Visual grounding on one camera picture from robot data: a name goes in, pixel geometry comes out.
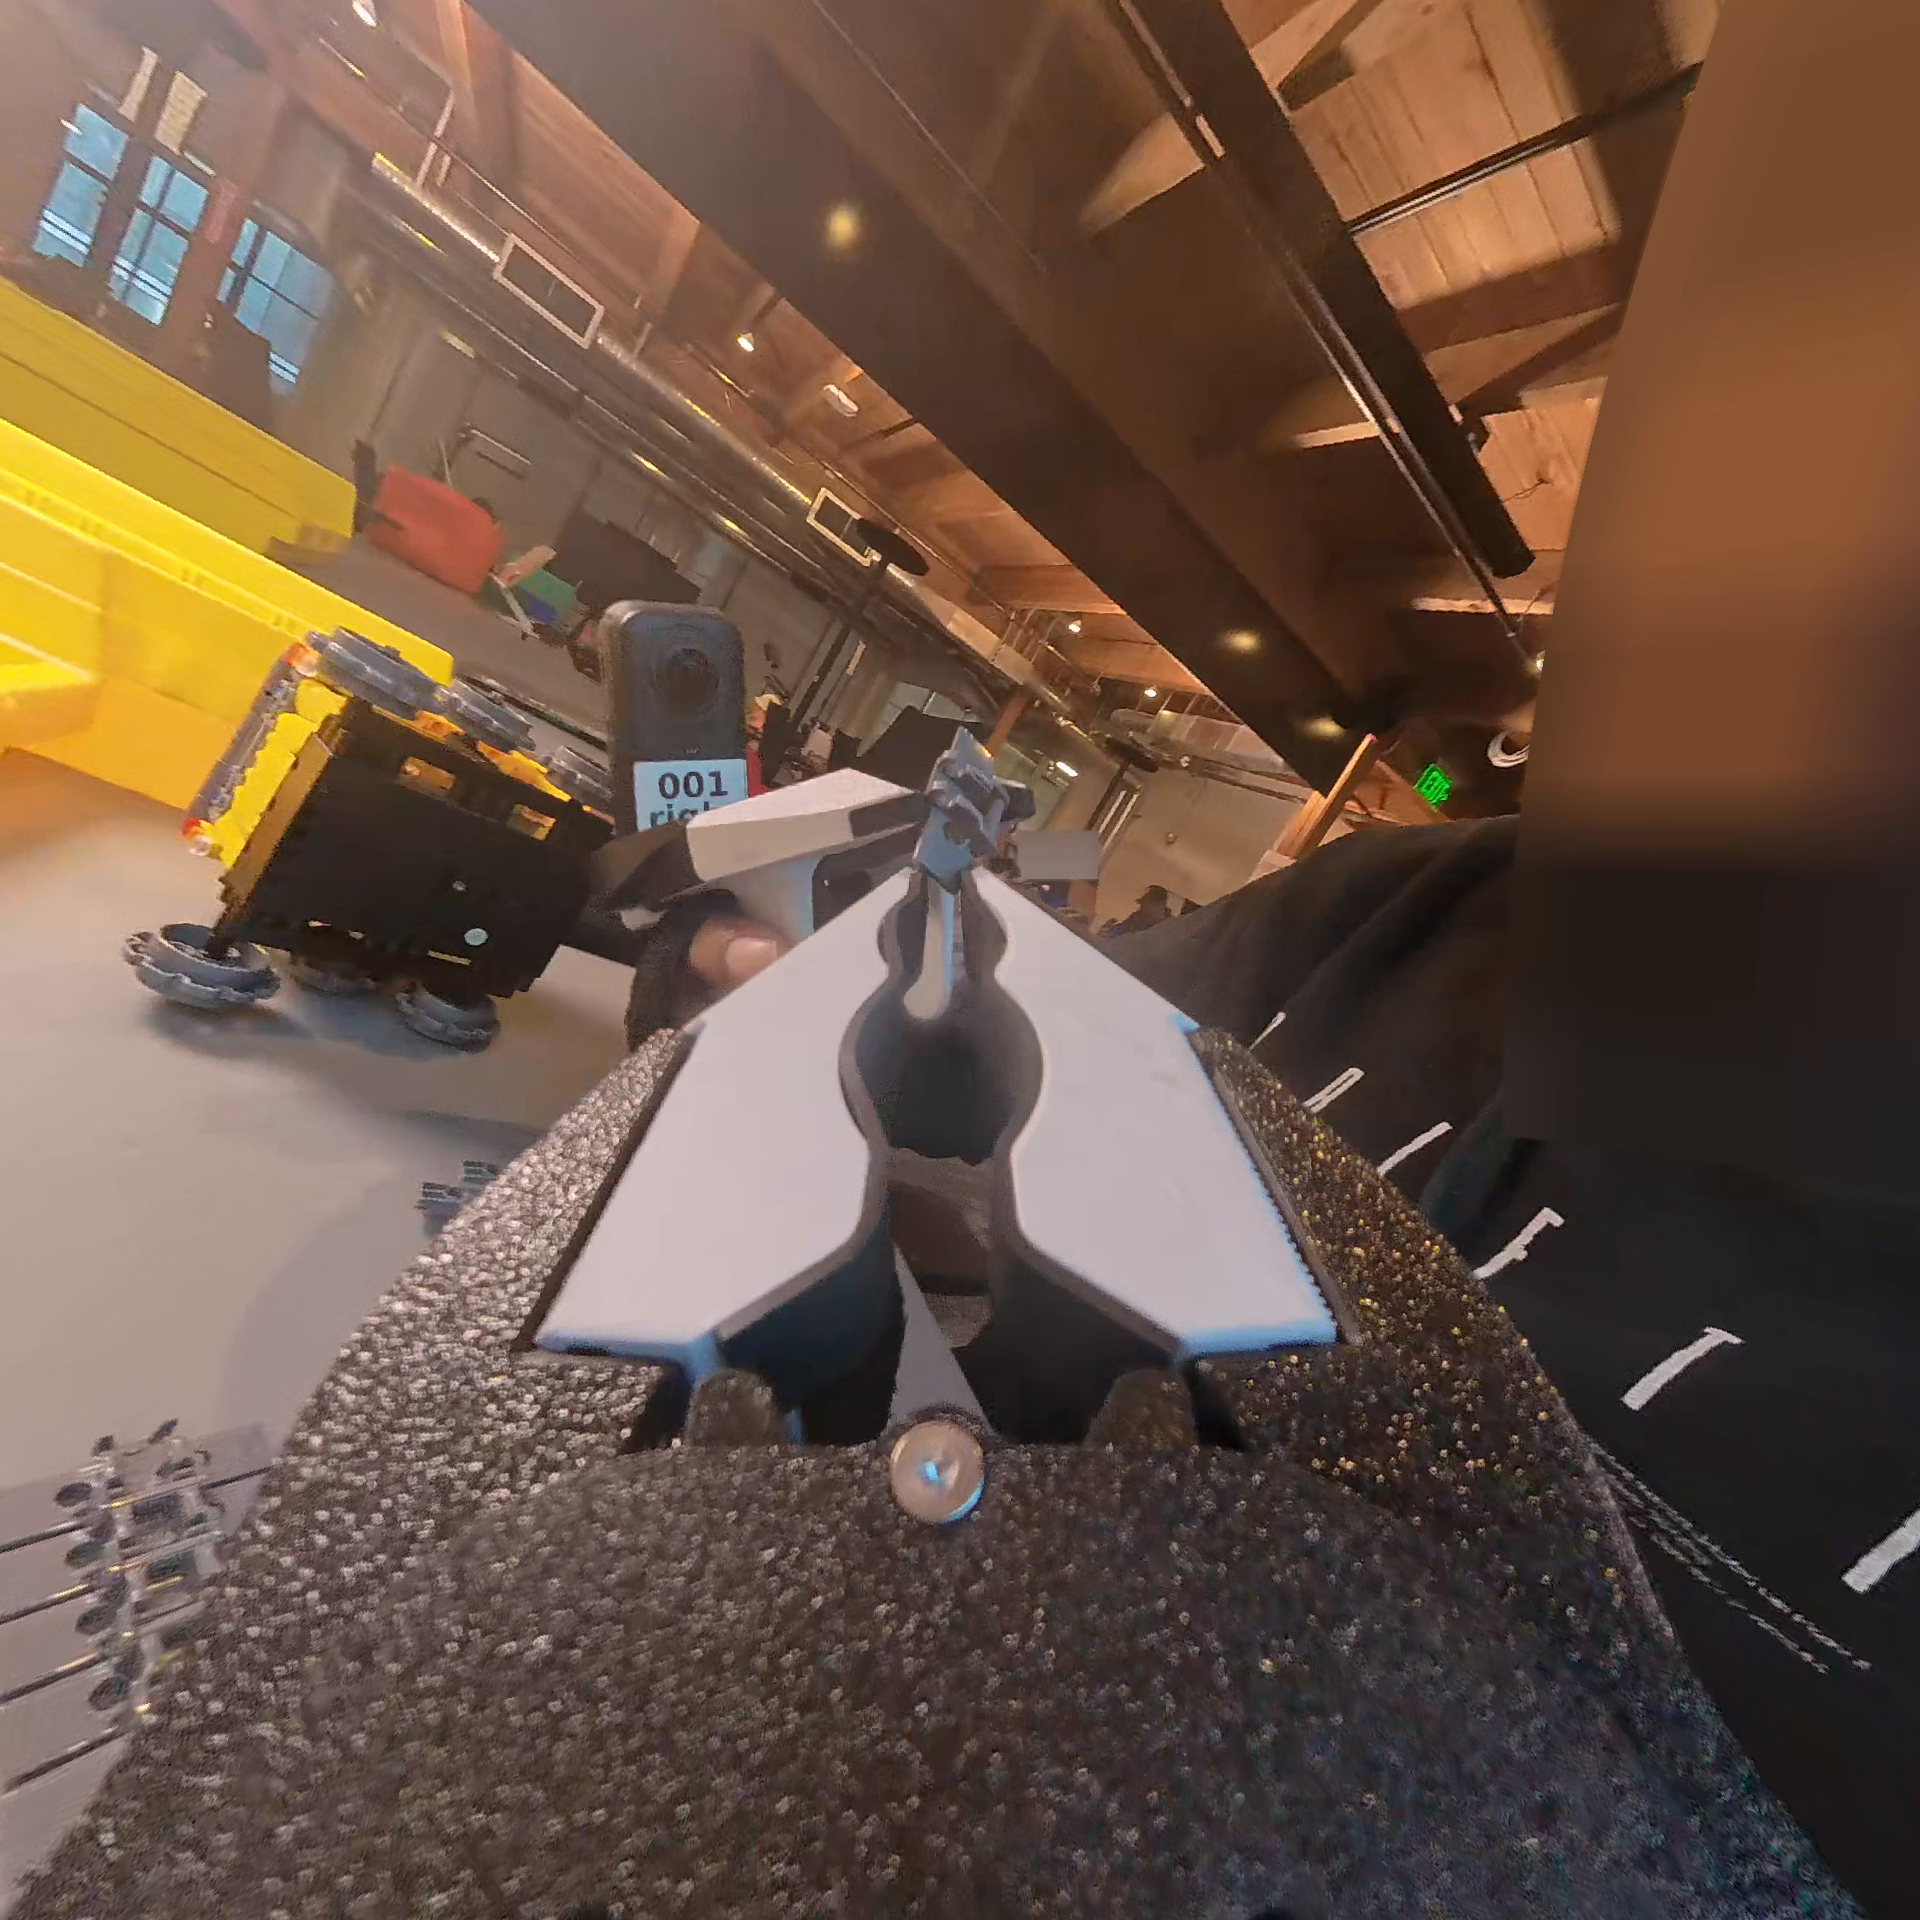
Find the black stand with disc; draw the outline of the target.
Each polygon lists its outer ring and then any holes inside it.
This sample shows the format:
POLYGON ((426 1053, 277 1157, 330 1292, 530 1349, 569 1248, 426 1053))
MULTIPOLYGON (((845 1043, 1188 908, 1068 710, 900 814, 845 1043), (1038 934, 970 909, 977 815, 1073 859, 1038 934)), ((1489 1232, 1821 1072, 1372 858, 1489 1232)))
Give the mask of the black stand with disc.
POLYGON ((786 717, 798 740, 815 725, 835 667, 841 666, 841 653, 860 635, 861 622, 884 597, 890 580, 895 573, 908 583, 929 575, 929 555, 892 523, 857 517, 853 522, 853 535, 866 554, 860 563, 860 583, 853 597, 833 615, 828 635, 803 674, 801 690, 786 701, 786 717))

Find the red beanbag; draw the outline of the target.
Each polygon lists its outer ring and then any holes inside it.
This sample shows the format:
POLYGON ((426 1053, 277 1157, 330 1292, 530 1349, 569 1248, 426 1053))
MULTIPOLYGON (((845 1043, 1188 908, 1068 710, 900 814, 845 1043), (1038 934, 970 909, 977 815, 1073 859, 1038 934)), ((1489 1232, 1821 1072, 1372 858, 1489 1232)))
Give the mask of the red beanbag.
POLYGON ((508 538, 487 502, 402 466, 380 470, 363 540, 469 598, 490 586, 508 554, 508 538))

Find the person's right hand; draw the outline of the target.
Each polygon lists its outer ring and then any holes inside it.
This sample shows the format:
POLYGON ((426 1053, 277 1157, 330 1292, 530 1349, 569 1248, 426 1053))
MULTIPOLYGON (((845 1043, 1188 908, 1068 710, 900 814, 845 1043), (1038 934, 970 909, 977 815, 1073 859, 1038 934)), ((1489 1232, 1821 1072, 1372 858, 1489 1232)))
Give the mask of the person's right hand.
POLYGON ((682 1031, 789 950, 775 928, 747 919, 730 894, 671 903, 631 936, 623 1040, 637 1051, 660 1031, 682 1031))

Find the paned window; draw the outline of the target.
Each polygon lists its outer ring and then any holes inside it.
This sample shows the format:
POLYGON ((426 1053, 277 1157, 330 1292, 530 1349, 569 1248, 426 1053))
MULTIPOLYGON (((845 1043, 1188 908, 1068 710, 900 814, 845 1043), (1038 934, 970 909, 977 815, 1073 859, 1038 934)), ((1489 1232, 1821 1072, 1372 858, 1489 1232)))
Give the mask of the paned window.
POLYGON ((146 159, 129 226, 113 247, 107 293, 137 320, 158 326, 209 212, 209 180, 164 155, 146 159))
POLYGON ((301 252, 265 214, 242 222, 231 243, 220 307, 268 347, 277 395, 298 390, 334 290, 330 267, 301 252))
POLYGON ((78 103, 62 120, 62 157, 31 232, 31 252, 86 267, 110 191, 129 157, 116 118, 78 103))

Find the grey track link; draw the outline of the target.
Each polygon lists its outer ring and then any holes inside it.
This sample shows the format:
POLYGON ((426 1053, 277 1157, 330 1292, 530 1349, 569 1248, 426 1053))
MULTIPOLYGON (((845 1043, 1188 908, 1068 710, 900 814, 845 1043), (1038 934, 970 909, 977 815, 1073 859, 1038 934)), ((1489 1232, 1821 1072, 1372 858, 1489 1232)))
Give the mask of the grey track link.
POLYGON ((953 1011, 966 958, 965 899, 978 872, 1053 915, 1087 923, 1101 868, 1101 843, 1093 830, 1034 828, 1036 796, 1022 781, 1001 780, 982 742, 959 727, 950 748, 932 763, 923 789, 925 823, 914 850, 909 903, 921 908, 921 933, 903 934, 911 968, 903 1008, 932 1022, 953 1011))

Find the light grey desk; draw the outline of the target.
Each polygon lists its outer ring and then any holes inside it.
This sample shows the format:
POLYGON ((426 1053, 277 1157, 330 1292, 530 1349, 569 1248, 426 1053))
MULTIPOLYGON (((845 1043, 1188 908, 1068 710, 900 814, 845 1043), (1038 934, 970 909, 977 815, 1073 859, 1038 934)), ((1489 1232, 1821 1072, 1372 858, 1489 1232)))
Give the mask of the light grey desk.
POLYGON ((4 773, 4 1915, 334 1915, 242 1858, 334 1644, 654 1383, 514 1351, 675 1047, 563 947, 482 1051, 390 994, 156 997, 175 811, 4 773), (421 1181, 498 1176, 452 1221, 421 1181))

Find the yellow plastic bin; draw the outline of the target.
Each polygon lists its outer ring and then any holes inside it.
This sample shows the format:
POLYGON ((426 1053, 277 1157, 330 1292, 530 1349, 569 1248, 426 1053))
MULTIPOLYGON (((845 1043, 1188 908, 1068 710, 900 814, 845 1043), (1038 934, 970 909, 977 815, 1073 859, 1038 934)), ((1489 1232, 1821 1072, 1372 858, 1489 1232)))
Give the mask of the yellow plastic bin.
POLYGON ((351 483, 11 280, 2 418, 257 554, 351 538, 351 483))
POLYGON ((2 755, 183 807, 289 645, 450 656, 28 430, 2 427, 2 755))

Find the black yellow toy brick vehicle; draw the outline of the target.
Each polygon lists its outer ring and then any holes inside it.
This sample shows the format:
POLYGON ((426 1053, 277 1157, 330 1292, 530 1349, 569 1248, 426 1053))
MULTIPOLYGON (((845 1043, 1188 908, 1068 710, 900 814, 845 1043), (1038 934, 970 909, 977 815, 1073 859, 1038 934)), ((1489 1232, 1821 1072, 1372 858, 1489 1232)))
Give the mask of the black yellow toy brick vehicle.
POLYGON ((354 631, 290 643, 183 815, 221 868, 217 917, 126 939, 156 997, 196 1013, 283 978, 390 994, 401 1023, 482 1051, 498 1004, 571 944, 615 828, 610 773, 539 752, 529 710, 354 631))

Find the wooden post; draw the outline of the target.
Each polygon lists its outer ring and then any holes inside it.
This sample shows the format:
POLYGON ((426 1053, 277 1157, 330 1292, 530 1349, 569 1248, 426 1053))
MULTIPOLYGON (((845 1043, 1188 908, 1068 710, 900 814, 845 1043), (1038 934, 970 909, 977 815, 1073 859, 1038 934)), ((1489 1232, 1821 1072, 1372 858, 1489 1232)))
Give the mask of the wooden post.
POLYGON ((1298 862, 1327 840, 1332 828, 1343 819, 1353 803, 1358 787, 1370 776, 1380 755, 1380 734, 1370 732, 1359 738, 1353 755, 1347 759, 1342 773, 1325 790, 1315 790, 1297 811, 1287 831, 1276 843, 1276 855, 1285 862, 1298 862))

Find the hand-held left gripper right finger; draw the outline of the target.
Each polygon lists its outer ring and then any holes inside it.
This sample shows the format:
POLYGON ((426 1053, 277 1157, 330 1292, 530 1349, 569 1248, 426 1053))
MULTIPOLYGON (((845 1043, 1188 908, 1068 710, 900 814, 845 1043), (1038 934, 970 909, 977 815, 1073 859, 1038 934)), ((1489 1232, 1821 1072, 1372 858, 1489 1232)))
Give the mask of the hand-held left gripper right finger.
POLYGON ((998 1436, 1081 1440, 1125 1375, 1332 1349, 1337 1287, 1193 1022, 997 876, 963 926, 991 1115, 963 1358, 998 1436))

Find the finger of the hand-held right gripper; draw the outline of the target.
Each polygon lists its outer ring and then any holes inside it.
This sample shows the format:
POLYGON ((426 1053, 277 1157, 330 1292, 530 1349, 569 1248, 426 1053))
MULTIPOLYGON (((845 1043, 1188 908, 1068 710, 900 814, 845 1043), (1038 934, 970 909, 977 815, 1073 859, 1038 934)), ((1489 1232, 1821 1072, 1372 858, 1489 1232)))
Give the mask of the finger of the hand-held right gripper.
POLYGON ((861 899, 861 868, 754 868, 731 878, 742 919, 798 944, 861 899))
POLYGON ((860 770, 835 770, 702 811, 689 823, 698 890, 745 894, 801 878, 815 894, 868 894, 914 855, 929 798, 860 770))

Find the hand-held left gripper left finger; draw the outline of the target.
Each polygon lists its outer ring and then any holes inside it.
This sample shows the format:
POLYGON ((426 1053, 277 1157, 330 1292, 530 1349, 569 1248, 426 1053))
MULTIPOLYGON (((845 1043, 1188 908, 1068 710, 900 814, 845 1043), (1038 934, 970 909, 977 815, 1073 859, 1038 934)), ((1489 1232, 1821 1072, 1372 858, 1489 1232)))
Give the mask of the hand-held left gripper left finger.
POLYGON ((894 876, 686 1034, 535 1312, 538 1354, 652 1362, 698 1388, 759 1378, 811 1445, 895 1421, 905 1296, 892 1147, 849 1092, 850 1044, 894 982, 894 876))

